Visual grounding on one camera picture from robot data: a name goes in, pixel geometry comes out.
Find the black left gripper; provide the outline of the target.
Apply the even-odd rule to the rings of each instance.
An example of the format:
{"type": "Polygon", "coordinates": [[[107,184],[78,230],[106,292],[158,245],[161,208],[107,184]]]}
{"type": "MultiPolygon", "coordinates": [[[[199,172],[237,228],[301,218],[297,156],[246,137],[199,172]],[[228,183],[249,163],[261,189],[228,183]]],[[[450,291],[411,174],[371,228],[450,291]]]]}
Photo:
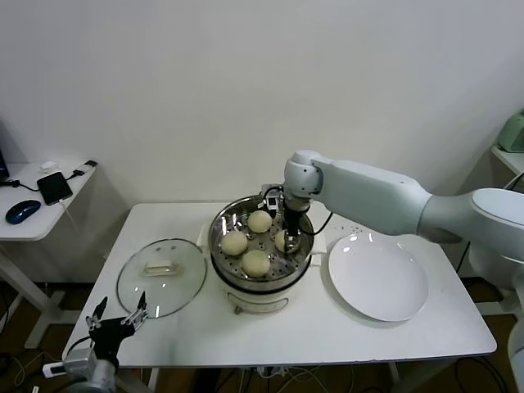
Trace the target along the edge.
{"type": "Polygon", "coordinates": [[[94,343],[97,357],[116,357],[123,340],[131,337],[135,329],[139,329],[148,316],[146,292],[138,300],[137,308],[126,318],[111,318],[102,320],[108,298],[105,296],[95,307],[91,316],[86,317],[89,336],[94,343]]]}

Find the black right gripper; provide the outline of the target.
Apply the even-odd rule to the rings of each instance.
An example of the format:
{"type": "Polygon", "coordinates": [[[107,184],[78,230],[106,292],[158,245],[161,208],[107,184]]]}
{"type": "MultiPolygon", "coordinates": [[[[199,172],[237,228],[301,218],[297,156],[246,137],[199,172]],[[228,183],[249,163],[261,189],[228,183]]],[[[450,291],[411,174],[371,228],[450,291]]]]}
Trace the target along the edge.
{"type": "Polygon", "coordinates": [[[283,250],[285,252],[295,252],[298,247],[298,237],[289,233],[300,231],[302,217],[308,211],[308,200],[302,198],[284,199],[284,221],[287,231],[283,232],[283,250]]]}

